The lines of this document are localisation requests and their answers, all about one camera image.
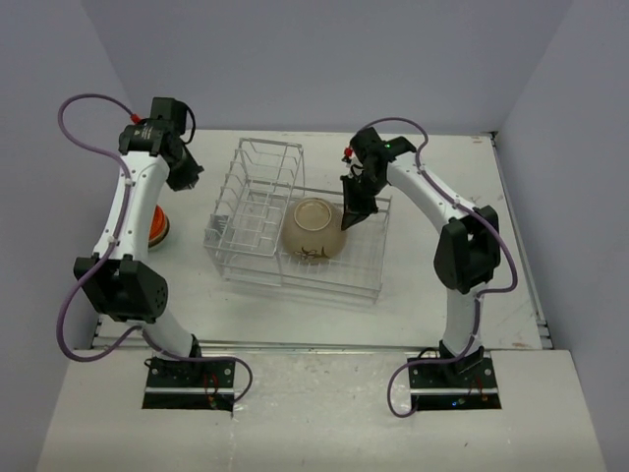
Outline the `orange plastic bowl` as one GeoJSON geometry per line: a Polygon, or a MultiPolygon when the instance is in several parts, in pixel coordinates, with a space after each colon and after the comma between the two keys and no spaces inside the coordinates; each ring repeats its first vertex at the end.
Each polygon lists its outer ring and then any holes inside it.
{"type": "Polygon", "coordinates": [[[154,246],[161,242],[169,231],[169,220],[160,206],[156,206],[149,230],[148,244],[154,246]]]}

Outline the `large beige ceramic bowl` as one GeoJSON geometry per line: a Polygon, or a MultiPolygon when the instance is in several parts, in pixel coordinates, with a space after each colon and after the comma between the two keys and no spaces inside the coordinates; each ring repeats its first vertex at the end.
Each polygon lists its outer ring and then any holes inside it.
{"type": "Polygon", "coordinates": [[[305,264],[320,264],[338,256],[348,233],[341,229],[342,211],[321,198],[303,198],[290,204],[281,229],[284,251],[305,264]]]}

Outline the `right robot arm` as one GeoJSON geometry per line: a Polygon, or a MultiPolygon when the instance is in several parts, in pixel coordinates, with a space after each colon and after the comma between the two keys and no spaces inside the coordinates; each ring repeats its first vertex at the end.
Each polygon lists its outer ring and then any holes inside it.
{"type": "Polygon", "coordinates": [[[459,386],[483,357],[480,339],[480,295],[500,264],[497,213],[492,207],[471,207],[421,162],[406,138],[384,140],[373,127],[350,140],[341,177],[343,216],[347,230],[378,212],[376,197],[387,186],[402,192],[422,211],[438,233],[433,268],[447,289],[446,329],[439,341],[440,378],[459,386]]]}

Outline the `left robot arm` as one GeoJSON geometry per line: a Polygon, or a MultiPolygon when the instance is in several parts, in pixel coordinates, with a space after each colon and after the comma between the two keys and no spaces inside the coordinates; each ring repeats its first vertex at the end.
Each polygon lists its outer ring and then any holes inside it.
{"type": "Polygon", "coordinates": [[[156,97],[145,118],[134,118],[119,136],[113,157],[118,183],[104,230],[74,274],[92,307],[138,331],[156,353],[172,359],[169,374],[192,386],[203,377],[196,338],[168,308],[166,279],[147,263],[149,233],[163,187],[191,190],[203,169],[183,140],[194,114],[186,103],[156,97]]]}

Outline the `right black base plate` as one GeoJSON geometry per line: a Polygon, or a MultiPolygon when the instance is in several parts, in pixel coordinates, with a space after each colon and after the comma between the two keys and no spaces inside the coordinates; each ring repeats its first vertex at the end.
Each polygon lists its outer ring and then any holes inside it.
{"type": "Polygon", "coordinates": [[[451,365],[418,365],[408,369],[414,412],[499,410],[502,408],[491,356],[462,373],[451,365]]]}

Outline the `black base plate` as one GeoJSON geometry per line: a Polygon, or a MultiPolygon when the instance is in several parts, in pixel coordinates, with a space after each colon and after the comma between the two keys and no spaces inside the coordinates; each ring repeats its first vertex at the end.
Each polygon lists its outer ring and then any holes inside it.
{"type": "Polygon", "coordinates": [[[491,356],[462,373],[451,365],[418,365],[408,369],[414,412],[499,410],[502,408],[491,356]]]}
{"type": "Polygon", "coordinates": [[[143,409],[232,412],[236,363],[184,363],[151,357],[143,393],[143,409]]]}

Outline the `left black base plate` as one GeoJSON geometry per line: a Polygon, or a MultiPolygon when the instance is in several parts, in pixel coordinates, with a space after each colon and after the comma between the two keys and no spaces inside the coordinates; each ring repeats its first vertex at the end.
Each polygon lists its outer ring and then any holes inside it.
{"type": "Polygon", "coordinates": [[[236,363],[184,363],[151,357],[143,393],[143,409],[232,412],[236,363]]]}

